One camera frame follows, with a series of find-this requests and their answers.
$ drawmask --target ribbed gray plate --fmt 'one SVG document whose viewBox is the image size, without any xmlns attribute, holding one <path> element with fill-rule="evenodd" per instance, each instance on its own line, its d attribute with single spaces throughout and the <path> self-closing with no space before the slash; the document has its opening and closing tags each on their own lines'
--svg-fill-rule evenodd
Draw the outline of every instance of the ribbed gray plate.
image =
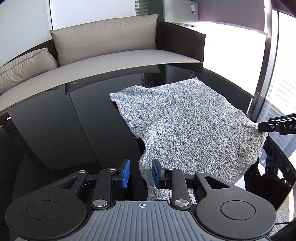
<svg viewBox="0 0 296 241">
<path fill-rule="evenodd" d="M 62 241 L 221 241 L 195 222 L 187 211 L 166 201 L 117 201 L 109 210 L 95 211 L 86 225 Z"/>
</svg>

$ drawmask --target gray towel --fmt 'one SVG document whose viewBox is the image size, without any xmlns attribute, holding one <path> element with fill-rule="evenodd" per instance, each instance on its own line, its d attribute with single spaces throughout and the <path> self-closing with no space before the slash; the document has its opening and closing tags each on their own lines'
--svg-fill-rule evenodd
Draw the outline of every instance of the gray towel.
<svg viewBox="0 0 296 241">
<path fill-rule="evenodd" d="M 185 174 L 204 170 L 236 183 L 256 162 L 267 133 L 197 78 L 144 88 L 132 86 L 110 94 L 136 138 L 145 143 L 139 169 L 148 200 L 170 200 L 155 188 L 151 161 Z M 195 203 L 192 190 L 191 202 Z"/>
</svg>

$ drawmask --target pillow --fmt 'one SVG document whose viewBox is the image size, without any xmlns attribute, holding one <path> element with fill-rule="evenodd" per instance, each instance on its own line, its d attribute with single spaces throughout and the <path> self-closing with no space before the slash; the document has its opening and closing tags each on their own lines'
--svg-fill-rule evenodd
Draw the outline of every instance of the pillow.
<svg viewBox="0 0 296 241">
<path fill-rule="evenodd" d="M 61 66 L 100 55 L 156 49 L 158 15 L 113 18 L 50 30 Z"/>
<path fill-rule="evenodd" d="M 0 95 L 12 87 L 37 75 L 56 69 L 59 63 L 47 48 L 37 49 L 0 68 Z"/>
</svg>

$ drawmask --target circular cover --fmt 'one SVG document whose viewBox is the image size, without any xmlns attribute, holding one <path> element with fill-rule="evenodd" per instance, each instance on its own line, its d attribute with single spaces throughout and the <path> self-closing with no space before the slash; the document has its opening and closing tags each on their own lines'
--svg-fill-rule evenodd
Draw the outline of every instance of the circular cover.
<svg viewBox="0 0 296 241">
<path fill-rule="evenodd" d="M 57 202 L 44 200 L 32 203 L 27 209 L 27 214 L 37 220 L 47 220 L 58 216 L 61 210 L 62 207 Z"/>
<path fill-rule="evenodd" d="M 198 203 L 195 217 L 199 223 L 210 233 L 231 240 L 268 235 L 276 218 L 274 207 L 252 193 L 239 189 L 226 193 L 226 189 L 216 189 Z"/>
<path fill-rule="evenodd" d="M 255 208 L 244 201 L 228 201 L 221 206 L 221 212 L 234 220 L 247 220 L 254 216 Z"/>
<path fill-rule="evenodd" d="M 5 213 L 9 229 L 27 240 L 52 240 L 70 234 L 83 223 L 87 212 L 84 203 L 68 191 L 52 188 L 16 199 Z"/>
</svg>

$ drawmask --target cable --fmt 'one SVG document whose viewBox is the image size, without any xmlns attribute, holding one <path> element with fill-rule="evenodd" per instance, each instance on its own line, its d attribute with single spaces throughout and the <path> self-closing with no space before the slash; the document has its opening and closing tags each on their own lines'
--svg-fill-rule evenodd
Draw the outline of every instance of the cable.
<svg viewBox="0 0 296 241">
<path fill-rule="evenodd" d="M 148 82 L 150 82 L 150 81 L 152 81 L 152 80 L 155 80 L 155 81 L 157 81 L 158 83 L 160 83 L 157 79 L 153 78 L 153 79 L 151 79 L 151 80 L 147 80 L 147 81 L 145 81 L 144 84 L 142 84 L 141 86 L 143 87 L 143 85 L 147 84 Z"/>
<path fill-rule="evenodd" d="M 284 222 L 284 223 L 275 223 L 274 225 L 280 225 L 280 224 L 289 224 L 289 223 L 296 223 L 296 221 L 291 221 L 291 222 Z"/>
</svg>

